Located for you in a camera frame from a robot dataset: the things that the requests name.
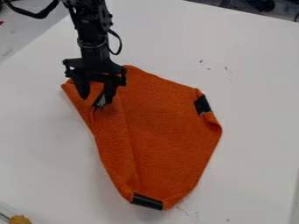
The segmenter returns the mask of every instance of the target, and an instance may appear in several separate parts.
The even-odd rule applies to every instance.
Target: table surface
[[[13,5],[28,11],[41,11],[51,1],[20,0],[13,2]],[[4,5],[3,10],[0,12],[0,21],[4,21],[0,26],[0,64],[57,24],[67,14],[66,8],[61,4],[47,19],[40,20],[24,17],[12,11],[7,5]]]
[[[60,89],[61,60],[80,55],[67,17],[0,66],[0,200],[39,224],[288,223],[299,25],[181,0],[112,0],[111,11],[125,43],[115,60],[201,89],[223,125],[198,186],[163,212],[115,190]]]

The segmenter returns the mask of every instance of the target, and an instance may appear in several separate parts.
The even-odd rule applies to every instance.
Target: white tabletop
[[[299,25],[181,0],[112,1],[115,60],[204,91],[224,135],[170,211],[130,205],[60,89],[64,19],[0,66],[0,200],[38,224],[288,223],[299,166]]]

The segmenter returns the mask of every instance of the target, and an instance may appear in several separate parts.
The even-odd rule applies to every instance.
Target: black clip
[[[132,204],[156,210],[163,210],[163,202],[161,200],[152,199],[139,193],[134,193]]]
[[[195,108],[198,111],[198,115],[202,116],[206,112],[211,112],[211,107],[209,105],[209,102],[206,100],[205,95],[200,96],[195,102],[194,102]]]

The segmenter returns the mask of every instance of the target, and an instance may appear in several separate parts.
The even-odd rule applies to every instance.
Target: floor
[[[20,0],[14,5],[29,11],[38,12],[52,0]],[[11,11],[6,5],[0,12],[0,64],[39,35],[58,23],[68,14],[61,4],[46,19],[37,20]]]
[[[296,0],[274,0],[275,8],[268,12],[257,11],[254,7],[247,3],[247,0],[186,0],[200,4],[209,4],[213,6],[220,6],[226,3],[224,8],[245,11],[249,13],[259,14],[272,18],[280,18],[288,21],[293,21],[296,14],[299,12],[299,2]]]

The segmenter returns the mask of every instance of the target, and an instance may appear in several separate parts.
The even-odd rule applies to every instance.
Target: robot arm
[[[9,0],[4,1],[13,11],[38,19],[46,18],[59,2],[67,7],[78,32],[81,58],[65,59],[63,64],[66,66],[66,77],[73,80],[82,99],[86,100],[89,96],[92,81],[103,82],[104,88],[94,102],[94,107],[103,108],[112,102],[119,86],[126,86],[126,69],[110,59],[110,53],[117,55],[121,52],[122,41],[110,29],[113,16],[109,13],[105,0],[53,0],[39,13],[19,9]],[[110,50],[108,34],[120,40],[117,52]]]

